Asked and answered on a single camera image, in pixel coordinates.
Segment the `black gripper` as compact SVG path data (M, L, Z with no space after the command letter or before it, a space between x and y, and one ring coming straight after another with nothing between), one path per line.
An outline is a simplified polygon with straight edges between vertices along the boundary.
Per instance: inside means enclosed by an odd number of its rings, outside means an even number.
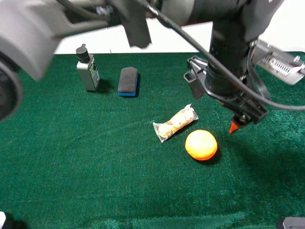
M192 56L187 60L188 72L184 79L190 86L193 97L199 100L208 94L210 97L220 101L221 106L233 112L229 133L233 134L240 129L240 125L247 125L250 122L255 124L262 121L269 113L260 101L250 97L244 92L238 91L233 95L217 95L205 85L208 61L198 56Z

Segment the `grey robot base right corner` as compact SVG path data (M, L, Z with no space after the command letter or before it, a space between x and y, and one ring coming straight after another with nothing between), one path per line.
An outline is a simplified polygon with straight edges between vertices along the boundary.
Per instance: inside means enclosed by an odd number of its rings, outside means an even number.
M305 229L305 217L285 217L280 219L276 229Z

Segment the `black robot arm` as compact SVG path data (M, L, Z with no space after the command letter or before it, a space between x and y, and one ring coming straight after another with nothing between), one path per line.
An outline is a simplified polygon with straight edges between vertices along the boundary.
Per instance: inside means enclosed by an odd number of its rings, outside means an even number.
M3 0L0 3L0 118L20 105L18 71L40 80L60 41L123 25L131 47L151 43L147 16L175 30L208 59L204 90L234 116L230 132L265 115L269 94L251 58L280 0Z

